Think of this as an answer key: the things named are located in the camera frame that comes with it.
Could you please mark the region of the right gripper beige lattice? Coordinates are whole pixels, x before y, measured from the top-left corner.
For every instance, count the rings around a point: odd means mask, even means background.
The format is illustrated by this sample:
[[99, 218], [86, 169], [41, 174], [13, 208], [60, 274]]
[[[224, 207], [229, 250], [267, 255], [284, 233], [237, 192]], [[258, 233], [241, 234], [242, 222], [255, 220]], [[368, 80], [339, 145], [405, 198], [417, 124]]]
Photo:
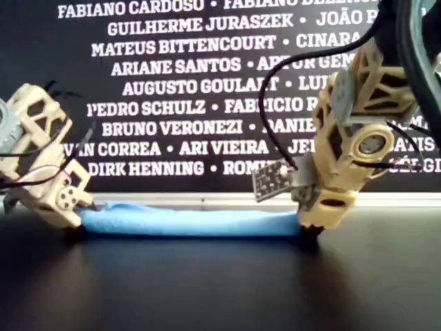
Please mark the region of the right gripper beige lattice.
[[358, 191], [383, 172], [420, 169], [384, 161], [395, 141], [389, 123], [408, 124], [416, 109], [403, 67], [388, 63], [374, 43], [359, 48], [348, 68], [329, 76], [314, 110], [314, 163], [321, 188], [299, 201], [302, 236], [336, 228], [355, 206]]

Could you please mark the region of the left gripper beige lattice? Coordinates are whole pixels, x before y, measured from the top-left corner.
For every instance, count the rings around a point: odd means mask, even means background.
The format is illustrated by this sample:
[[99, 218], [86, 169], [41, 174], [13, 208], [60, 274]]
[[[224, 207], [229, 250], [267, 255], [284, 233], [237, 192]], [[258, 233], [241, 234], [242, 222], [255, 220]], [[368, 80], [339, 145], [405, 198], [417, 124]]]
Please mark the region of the left gripper beige lattice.
[[82, 225], [75, 210], [98, 208], [86, 190], [91, 175], [80, 163], [69, 163], [61, 146], [72, 120], [57, 101], [69, 93], [55, 90], [57, 84], [25, 83], [1, 100], [1, 207], [42, 199], [51, 189], [52, 209], [33, 211], [54, 230], [75, 232]]

